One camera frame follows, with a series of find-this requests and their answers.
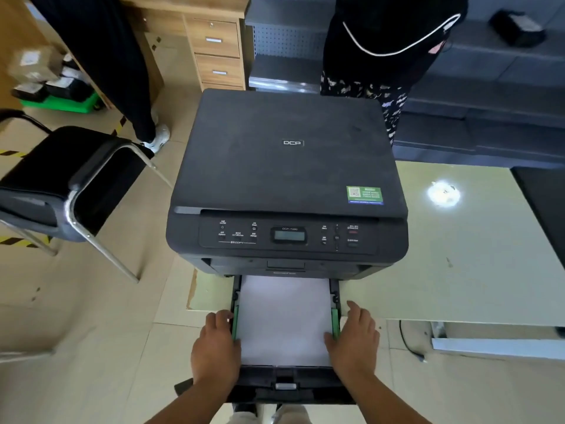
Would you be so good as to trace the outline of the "person's right hand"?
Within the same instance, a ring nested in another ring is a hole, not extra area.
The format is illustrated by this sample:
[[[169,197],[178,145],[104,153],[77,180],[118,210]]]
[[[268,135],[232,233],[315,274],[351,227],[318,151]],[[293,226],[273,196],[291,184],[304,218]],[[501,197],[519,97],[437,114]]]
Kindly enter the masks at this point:
[[[348,300],[347,305],[348,316],[336,338],[337,346],[334,350],[327,350],[341,382],[356,372],[375,374],[380,338],[370,312],[352,300]]]

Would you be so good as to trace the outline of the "person's left hand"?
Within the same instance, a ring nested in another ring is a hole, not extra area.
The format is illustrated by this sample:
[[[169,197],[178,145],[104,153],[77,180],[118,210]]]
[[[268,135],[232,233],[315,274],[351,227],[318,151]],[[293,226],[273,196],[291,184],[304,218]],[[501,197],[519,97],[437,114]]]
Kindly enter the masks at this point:
[[[232,318],[229,310],[206,315],[190,356],[193,380],[219,378],[233,380],[236,384],[241,369],[241,350],[232,347]]]

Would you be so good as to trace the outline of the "black printer paper tray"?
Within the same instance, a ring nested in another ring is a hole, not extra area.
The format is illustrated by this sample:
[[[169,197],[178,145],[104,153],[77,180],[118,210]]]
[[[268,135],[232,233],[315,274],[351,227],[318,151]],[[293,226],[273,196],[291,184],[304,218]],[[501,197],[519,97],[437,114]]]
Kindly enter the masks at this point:
[[[236,337],[239,293],[242,275],[233,281],[230,311],[232,337]],[[329,279],[332,297],[332,334],[341,331],[340,284]],[[355,401],[343,386],[333,367],[244,366],[241,364],[237,383],[227,398],[231,404],[327,404],[354,405]]]

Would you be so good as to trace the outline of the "person's right forearm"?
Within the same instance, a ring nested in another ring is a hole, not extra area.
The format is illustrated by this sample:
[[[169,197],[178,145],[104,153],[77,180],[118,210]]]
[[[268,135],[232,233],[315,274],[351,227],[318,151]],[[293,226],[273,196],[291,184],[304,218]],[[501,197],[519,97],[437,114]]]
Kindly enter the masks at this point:
[[[356,372],[342,382],[366,424],[432,424],[374,374]]]

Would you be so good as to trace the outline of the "person's left forearm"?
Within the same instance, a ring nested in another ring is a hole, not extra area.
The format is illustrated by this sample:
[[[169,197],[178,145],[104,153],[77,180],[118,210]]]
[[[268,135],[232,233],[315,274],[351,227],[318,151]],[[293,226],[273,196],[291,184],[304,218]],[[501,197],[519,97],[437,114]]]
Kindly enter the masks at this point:
[[[210,424],[235,386],[233,380],[202,378],[145,424]]]

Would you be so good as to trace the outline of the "white paper stack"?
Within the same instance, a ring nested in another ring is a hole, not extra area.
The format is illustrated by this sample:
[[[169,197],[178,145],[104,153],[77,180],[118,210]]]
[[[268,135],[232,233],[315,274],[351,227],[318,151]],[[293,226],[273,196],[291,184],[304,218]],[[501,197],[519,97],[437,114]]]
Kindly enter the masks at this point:
[[[330,367],[329,279],[243,276],[236,339],[244,366]]]

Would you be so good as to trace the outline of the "person's light trousers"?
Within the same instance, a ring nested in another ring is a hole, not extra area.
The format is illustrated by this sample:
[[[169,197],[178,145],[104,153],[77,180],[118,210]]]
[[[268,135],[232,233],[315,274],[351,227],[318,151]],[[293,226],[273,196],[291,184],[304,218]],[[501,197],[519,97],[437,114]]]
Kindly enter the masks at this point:
[[[261,424],[257,404],[232,404],[233,414],[226,424]],[[279,405],[271,424],[313,424],[303,405]]]

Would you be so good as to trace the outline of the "green sticker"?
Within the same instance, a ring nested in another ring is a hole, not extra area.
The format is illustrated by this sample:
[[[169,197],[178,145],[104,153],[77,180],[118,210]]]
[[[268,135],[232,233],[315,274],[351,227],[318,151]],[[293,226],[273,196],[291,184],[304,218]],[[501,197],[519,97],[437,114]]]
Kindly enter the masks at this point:
[[[384,205],[383,194],[379,187],[347,186],[346,191],[349,204]]]

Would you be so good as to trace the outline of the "white metal table bar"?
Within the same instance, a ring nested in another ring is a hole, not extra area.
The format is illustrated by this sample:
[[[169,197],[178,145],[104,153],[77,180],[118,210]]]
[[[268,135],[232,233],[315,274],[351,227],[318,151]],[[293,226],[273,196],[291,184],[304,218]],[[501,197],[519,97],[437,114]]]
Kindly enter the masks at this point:
[[[462,355],[487,355],[565,361],[565,340],[432,338],[434,350]]]

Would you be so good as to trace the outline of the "black multifunction printer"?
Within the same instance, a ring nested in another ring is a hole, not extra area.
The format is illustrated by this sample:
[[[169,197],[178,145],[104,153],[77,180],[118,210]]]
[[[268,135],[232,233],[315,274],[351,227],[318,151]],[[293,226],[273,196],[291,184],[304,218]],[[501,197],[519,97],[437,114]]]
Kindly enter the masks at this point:
[[[349,204],[347,186],[384,205]],[[166,241],[218,276],[361,279],[406,256],[407,218],[378,101],[207,89]]]

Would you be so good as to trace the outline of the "black panel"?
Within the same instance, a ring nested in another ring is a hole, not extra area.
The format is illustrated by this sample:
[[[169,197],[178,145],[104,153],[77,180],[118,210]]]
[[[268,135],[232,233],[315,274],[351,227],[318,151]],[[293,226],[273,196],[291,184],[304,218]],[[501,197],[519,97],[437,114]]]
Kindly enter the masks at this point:
[[[513,167],[511,173],[565,269],[565,168]]]

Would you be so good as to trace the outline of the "wooden desk drawer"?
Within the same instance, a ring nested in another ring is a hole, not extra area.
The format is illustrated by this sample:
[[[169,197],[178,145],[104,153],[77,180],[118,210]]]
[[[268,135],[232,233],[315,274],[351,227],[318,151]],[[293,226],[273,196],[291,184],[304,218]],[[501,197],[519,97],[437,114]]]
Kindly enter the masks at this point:
[[[185,28],[196,54],[240,58],[234,22],[185,18]]]
[[[202,83],[244,87],[244,74],[239,58],[195,54],[195,61]]]

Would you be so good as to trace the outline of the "grey metal shelf unit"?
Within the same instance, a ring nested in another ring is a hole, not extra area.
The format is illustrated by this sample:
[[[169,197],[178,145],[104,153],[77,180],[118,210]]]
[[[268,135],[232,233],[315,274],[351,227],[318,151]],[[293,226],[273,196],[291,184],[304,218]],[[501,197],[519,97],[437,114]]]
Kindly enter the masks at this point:
[[[565,0],[469,0],[468,15],[403,109],[398,159],[498,167],[565,167]],[[251,0],[250,86],[318,94],[335,0]],[[488,25],[500,9],[546,32],[510,47]]]

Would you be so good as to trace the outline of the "green plastic crate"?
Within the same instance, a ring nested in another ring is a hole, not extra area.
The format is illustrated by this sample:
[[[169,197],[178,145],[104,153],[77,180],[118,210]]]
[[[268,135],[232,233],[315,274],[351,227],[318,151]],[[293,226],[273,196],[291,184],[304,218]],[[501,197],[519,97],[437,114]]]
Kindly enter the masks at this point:
[[[92,95],[85,99],[83,102],[77,102],[71,99],[57,98],[52,95],[49,95],[42,102],[34,102],[22,99],[20,99],[19,102],[25,107],[84,114],[100,111],[105,107],[103,100],[96,92],[93,92]]]

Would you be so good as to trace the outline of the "wooden desk with drawers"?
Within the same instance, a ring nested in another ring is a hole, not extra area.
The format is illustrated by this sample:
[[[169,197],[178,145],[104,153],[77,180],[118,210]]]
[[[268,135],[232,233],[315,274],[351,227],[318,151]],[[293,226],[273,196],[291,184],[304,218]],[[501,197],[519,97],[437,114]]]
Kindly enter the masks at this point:
[[[152,84],[173,70],[181,82],[205,89],[248,90],[249,73],[253,64],[252,28],[246,26],[245,16],[251,0],[120,0],[133,30],[145,36],[151,48],[152,59],[145,53]],[[185,18],[234,22],[238,43],[244,87],[205,84],[200,80],[195,52],[192,50],[185,28]]]

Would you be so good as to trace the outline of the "black packets with white labels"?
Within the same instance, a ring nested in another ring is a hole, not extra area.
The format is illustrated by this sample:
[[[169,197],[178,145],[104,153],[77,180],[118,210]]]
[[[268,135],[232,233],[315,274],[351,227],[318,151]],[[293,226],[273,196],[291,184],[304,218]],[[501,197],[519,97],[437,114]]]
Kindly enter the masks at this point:
[[[81,70],[63,67],[60,77],[55,80],[18,84],[10,93],[17,99],[35,103],[43,103],[48,97],[81,103],[94,93],[94,89]]]

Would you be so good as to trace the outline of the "brown cardboard box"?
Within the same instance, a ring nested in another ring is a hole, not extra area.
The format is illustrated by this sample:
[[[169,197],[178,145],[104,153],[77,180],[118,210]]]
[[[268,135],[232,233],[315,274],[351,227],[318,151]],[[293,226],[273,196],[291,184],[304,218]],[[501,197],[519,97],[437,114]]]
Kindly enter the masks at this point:
[[[8,75],[19,83],[56,81],[63,68],[63,58],[53,46],[20,49],[12,57]]]

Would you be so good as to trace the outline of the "black device on shelf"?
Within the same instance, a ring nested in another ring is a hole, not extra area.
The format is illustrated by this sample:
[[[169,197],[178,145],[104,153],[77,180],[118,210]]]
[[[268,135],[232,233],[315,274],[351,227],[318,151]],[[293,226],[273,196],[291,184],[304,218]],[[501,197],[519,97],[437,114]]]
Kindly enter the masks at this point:
[[[511,47],[530,49],[547,39],[546,30],[524,12],[500,9],[488,24]]]

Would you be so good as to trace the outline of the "black chair with metal frame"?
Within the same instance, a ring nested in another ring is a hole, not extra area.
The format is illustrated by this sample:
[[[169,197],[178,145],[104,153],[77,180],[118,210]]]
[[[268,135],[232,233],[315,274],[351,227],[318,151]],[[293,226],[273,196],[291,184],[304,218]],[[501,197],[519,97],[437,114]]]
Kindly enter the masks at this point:
[[[46,137],[0,179],[0,223],[50,256],[57,251],[33,232],[88,242],[132,282],[139,279],[97,235],[155,153],[126,138],[76,126],[51,130],[24,111],[0,108],[0,123],[20,119]]]

